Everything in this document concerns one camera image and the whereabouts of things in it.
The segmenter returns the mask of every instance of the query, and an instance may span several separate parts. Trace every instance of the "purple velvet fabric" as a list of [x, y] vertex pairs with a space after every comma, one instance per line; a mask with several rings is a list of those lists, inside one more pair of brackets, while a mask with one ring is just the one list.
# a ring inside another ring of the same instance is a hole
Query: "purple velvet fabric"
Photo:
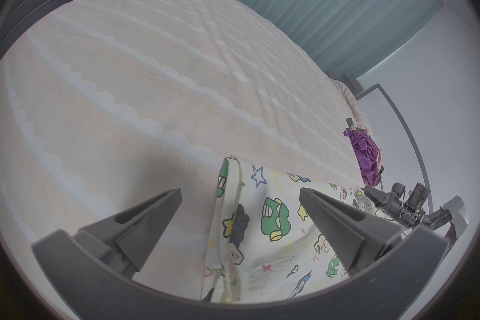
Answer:
[[369, 135], [356, 129], [351, 131], [350, 128], [347, 128], [343, 134], [350, 138], [350, 143], [360, 166], [363, 182], [370, 187], [375, 187], [380, 181], [377, 145]]

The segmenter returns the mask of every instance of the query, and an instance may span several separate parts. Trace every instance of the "blue star print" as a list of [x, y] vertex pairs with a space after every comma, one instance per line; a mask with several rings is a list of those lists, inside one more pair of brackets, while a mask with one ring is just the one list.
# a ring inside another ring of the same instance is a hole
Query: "blue star print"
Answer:
[[251, 175], [251, 179], [257, 183], [257, 188], [260, 184], [267, 184], [267, 180], [264, 178], [263, 171], [264, 168], [260, 167], [258, 169], [255, 169], [254, 165], [251, 165], [253, 169], [253, 174]]

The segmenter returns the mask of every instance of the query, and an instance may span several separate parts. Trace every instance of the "mattress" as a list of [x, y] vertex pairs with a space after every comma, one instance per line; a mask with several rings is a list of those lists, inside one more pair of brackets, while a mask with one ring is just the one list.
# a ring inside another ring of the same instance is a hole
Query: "mattress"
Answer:
[[0, 69], [1, 233], [66, 317], [30, 248], [58, 228], [74, 234], [181, 188], [134, 280], [201, 299], [225, 156], [363, 186], [343, 135], [353, 96], [236, 0], [75, 0], [28, 29]]

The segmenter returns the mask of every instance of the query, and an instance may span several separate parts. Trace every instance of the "folded blanket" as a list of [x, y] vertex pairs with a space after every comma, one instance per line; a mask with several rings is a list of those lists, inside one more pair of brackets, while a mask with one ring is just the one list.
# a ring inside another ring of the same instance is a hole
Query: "folded blanket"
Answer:
[[217, 303], [292, 299], [347, 278], [299, 202], [303, 186], [375, 214], [361, 190], [226, 158], [218, 180], [202, 298]]

